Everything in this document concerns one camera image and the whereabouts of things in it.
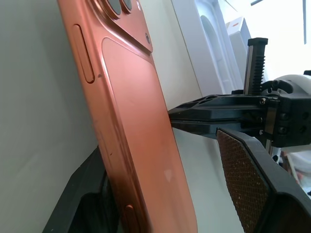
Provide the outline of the white phone box lid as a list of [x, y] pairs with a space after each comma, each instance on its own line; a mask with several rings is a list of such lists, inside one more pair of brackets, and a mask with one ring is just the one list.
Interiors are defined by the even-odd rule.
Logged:
[[244, 17], [236, 18], [225, 24], [234, 54], [247, 56], [248, 39], [251, 38]]

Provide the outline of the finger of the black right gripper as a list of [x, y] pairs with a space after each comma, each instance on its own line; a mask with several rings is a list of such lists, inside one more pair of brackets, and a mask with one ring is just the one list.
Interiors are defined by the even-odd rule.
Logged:
[[170, 119], [217, 120], [239, 119], [263, 116], [267, 112], [265, 104], [260, 104], [261, 96], [252, 95], [209, 95], [183, 103], [168, 111]]
[[207, 138], [216, 139], [217, 130], [234, 130], [241, 131], [241, 124], [237, 122], [204, 122], [204, 121], [187, 121], [187, 120], [171, 120], [173, 128], [200, 135]]

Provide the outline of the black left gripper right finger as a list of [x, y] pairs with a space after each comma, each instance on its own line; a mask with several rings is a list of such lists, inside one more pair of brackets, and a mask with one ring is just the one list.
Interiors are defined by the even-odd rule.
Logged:
[[257, 139], [218, 129], [217, 141], [244, 233], [311, 233], [311, 199]]

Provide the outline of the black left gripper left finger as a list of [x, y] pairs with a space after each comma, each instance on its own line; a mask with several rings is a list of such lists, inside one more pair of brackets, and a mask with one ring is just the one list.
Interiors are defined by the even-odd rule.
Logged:
[[70, 177], [42, 233], [117, 233], [119, 212], [99, 148]]

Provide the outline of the white phone box base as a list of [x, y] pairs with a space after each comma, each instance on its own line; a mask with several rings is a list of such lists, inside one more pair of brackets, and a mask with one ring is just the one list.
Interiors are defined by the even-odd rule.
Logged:
[[220, 0], [172, 0], [203, 96], [243, 89]]

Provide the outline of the orange smartphone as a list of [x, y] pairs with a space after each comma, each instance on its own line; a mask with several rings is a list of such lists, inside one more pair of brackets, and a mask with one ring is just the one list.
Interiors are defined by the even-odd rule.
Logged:
[[197, 233], [139, 0], [57, 0], [121, 222]]

